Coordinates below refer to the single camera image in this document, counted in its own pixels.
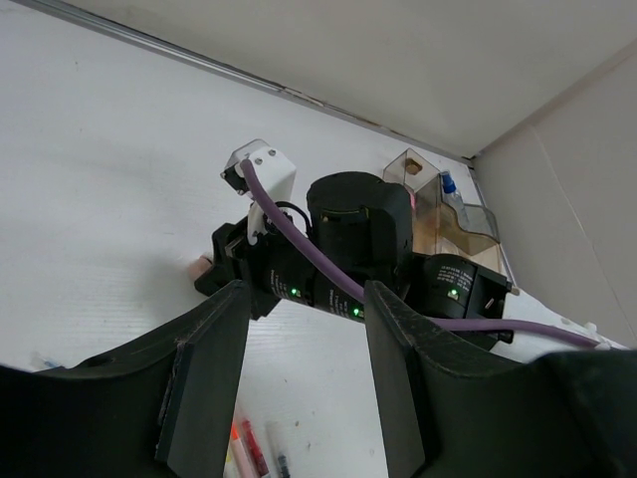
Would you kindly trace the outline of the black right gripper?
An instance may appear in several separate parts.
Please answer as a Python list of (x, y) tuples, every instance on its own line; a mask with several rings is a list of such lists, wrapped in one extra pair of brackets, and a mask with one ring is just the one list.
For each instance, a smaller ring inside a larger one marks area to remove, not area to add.
[(194, 282), (212, 296), (234, 280), (251, 289), (253, 318), (289, 300), (353, 321), (364, 319), (363, 288), (378, 281), (403, 295), (413, 259), (407, 189), (367, 172), (338, 172), (307, 193), (307, 232), (290, 240), (271, 219), (255, 237), (248, 221), (212, 235), (213, 264)]

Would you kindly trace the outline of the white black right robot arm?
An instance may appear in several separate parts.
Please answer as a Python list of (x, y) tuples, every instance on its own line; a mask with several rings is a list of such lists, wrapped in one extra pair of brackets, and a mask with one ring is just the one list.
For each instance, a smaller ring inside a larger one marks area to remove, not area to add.
[[(306, 230), (312, 243), (358, 286), (379, 281), (416, 313), (496, 355), (528, 362), (578, 349), (620, 344), (592, 324), (581, 326), (530, 300), (530, 318), (513, 318), (513, 284), (458, 255), (412, 249), (407, 190), (366, 172), (339, 172), (315, 181), (308, 194)], [(253, 319), (288, 300), (363, 322), (363, 303), (334, 284), (271, 221), (251, 233), (248, 221), (224, 224), (212, 235), (210, 268), (194, 282), (212, 296), (233, 280), (251, 288)]]

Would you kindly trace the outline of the blue white ballpoint pen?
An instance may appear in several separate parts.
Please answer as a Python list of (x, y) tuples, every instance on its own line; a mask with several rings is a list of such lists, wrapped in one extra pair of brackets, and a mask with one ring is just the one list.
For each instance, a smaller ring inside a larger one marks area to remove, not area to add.
[(65, 367), (58, 360), (42, 356), (41, 354), (38, 354), (38, 353), (32, 354), (31, 365), (37, 371)]

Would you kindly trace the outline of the red pen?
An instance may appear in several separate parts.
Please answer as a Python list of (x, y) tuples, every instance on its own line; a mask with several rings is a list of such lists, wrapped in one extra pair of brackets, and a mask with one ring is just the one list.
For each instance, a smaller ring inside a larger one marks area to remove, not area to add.
[(258, 475), (261, 478), (270, 478), (271, 473), (270, 473), (269, 466), (267, 464), (265, 455), (258, 442), (258, 439), (256, 437), (256, 434), (254, 432), (254, 429), (252, 427), (250, 420), (245, 418), (241, 419), (240, 426), (248, 446), (248, 452), (250, 454), (250, 457), (253, 460), (253, 464), (255, 466), (255, 469)]

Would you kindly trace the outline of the clear acrylic desk organizer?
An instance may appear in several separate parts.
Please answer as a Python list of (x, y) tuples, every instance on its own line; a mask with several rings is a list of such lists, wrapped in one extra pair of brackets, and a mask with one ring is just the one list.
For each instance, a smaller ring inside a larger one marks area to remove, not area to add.
[(506, 273), (496, 216), (491, 210), (465, 203), (469, 221), (458, 221), (443, 197), (441, 172), (408, 148), (385, 166), (382, 179), (398, 183), (416, 198), (412, 209), (413, 250), (422, 254), (455, 254)]

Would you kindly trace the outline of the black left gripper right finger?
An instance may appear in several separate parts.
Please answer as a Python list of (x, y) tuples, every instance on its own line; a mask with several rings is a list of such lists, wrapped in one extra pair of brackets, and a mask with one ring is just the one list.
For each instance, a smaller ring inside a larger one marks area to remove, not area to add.
[(378, 282), (365, 328), (392, 477), (632, 477), (636, 355), (522, 364), (417, 314)]

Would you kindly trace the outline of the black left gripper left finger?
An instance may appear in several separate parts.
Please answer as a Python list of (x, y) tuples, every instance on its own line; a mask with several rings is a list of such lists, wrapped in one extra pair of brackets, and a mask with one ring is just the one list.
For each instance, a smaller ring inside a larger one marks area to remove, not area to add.
[(219, 477), (250, 319), (240, 281), (72, 368), (1, 370), (5, 477)]

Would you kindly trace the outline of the black clear pen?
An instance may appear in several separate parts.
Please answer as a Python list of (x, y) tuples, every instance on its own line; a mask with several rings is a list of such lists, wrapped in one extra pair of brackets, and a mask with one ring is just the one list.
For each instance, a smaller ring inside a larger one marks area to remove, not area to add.
[(283, 440), (279, 423), (275, 421), (267, 422), (266, 433), (279, 476), (282, 478), (291, 478), (289, 452)]

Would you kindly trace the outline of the orange yellow highlighter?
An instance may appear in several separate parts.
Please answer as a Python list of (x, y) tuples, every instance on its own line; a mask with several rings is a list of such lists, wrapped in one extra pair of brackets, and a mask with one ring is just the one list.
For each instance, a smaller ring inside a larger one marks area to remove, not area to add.
[(235, 420), (232, 420), (229, 445), (223, 470), (224, 478), (258, 478), (248, 451), (245, 448)]

